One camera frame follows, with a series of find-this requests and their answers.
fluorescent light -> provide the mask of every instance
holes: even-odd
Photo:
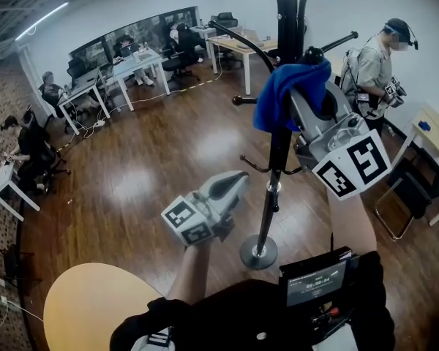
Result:
[[[32,25],[30,25],[30,27],[28,27],[22,34],[20,34],[19,37],[17,37],[15,40],[19,40],[22,37],[24,37],[24,35],[26,35],[28,33],[28,31],[32,30],[34,27],[36,27],[37,25],[39,25],[41,22],[44,21],[44,19],[50,17],[53,13],[59,11],[62,8],[65,8],[68,5],[68,3],[64,3],[62,4],[60,7],[55,8],[52,12],[46,14],[44,17],[42,17],[40,20],[38,20],[36,23],[33,23]]]

blue cloth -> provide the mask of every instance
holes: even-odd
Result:
[[[298,86],[316,110],[321,110],[325,97],[325,82],[329,80],[331,65],[324,60],[319,65],[286,64],[276,68],[267,80],[254,111],[254,127],[264,132],[274,132],[286,126],[292,131],[299,131],[290,114],[284,110],[282,100],[285,92]]]

